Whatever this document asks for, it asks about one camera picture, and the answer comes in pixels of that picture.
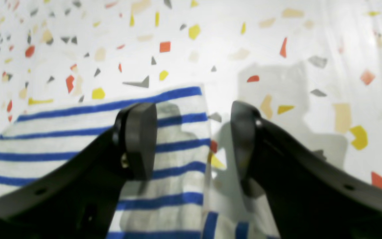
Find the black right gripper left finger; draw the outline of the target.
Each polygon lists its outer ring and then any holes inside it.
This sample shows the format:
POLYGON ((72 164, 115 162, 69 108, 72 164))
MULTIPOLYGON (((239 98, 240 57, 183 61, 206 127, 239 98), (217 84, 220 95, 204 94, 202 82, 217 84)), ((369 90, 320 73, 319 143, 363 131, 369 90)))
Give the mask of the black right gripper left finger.
POLYGON ((104 239, 127 181, 153 176, 154 103, 122 109, 114 125, 58 169, 0 197, 0 239, 104 239))

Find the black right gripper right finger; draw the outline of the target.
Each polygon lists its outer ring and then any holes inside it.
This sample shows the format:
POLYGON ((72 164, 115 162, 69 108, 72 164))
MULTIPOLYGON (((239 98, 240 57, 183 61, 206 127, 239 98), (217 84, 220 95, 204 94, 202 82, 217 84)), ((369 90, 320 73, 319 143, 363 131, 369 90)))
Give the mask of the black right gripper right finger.
POLYGON ((382 189, 330 165, 259 110, 234 101, 240 181, 260 186, 282 239, 382 239, 382 189))

